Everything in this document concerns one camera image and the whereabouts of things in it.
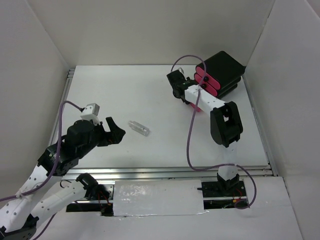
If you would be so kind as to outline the clear bottle with barcode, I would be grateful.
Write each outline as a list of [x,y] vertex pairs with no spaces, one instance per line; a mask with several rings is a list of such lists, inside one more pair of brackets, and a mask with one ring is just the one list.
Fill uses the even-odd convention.
[[136,122],[136,121],[128,121],[128,126],[134,130],[135,132],[147,137],[150,134],[150,129],[146,126]]

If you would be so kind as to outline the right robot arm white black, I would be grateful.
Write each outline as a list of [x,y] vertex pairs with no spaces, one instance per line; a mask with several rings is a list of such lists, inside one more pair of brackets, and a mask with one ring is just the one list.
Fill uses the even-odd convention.
[[235,102],[225,102],[202,89],[199,84],[184,74],[175,70],[167,74],[167,79],[172,87],[173,96],[182,100],[185,104],[194,104],[209,116],[210,135],[213,141],[222,146],[223,163],[211,167],[196,168],[192,166],[190,159],[190,143],[195,113],[189,126],[186,158],[189,167],[197,172],[218,168],[217,189],[223,196],[230,195],[239,183],[240,176],[236,164],[237,142],[243,132],[243,125],[239,110]]

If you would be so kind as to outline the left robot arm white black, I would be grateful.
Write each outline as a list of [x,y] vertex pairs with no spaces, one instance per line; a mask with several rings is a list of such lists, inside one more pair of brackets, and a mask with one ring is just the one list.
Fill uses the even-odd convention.
[[106,123],[109,131],[105,131],[102,123],[78,120],[61,137],[61,143],[47,147],[27,181],[0,210],[2,240],[31,239],[43,222],[74,201],[109,198],[106,188],[89,173],[81,173],[70,185],[44,198],[47,191],[95,147],[122,141],[125,130],[111,117],[106,118]]

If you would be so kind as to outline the black drawer cabinet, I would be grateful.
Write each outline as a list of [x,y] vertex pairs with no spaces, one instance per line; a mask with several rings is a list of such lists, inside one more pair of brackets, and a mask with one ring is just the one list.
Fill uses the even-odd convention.
[[218,96],[216,97],[218,99],[223,98],[237,88],[246,69],[245,66],[225,51],[216,53],[196,67],[201,67],[204,70],[204,74],[211,75],[220,83],[221,88],[217,90]]

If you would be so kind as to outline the white cover panel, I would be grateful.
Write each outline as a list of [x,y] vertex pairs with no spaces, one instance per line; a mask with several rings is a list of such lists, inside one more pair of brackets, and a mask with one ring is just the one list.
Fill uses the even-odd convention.
[[117,181],[113,214],[117,217],[188,216],[203,214],[201,181]]

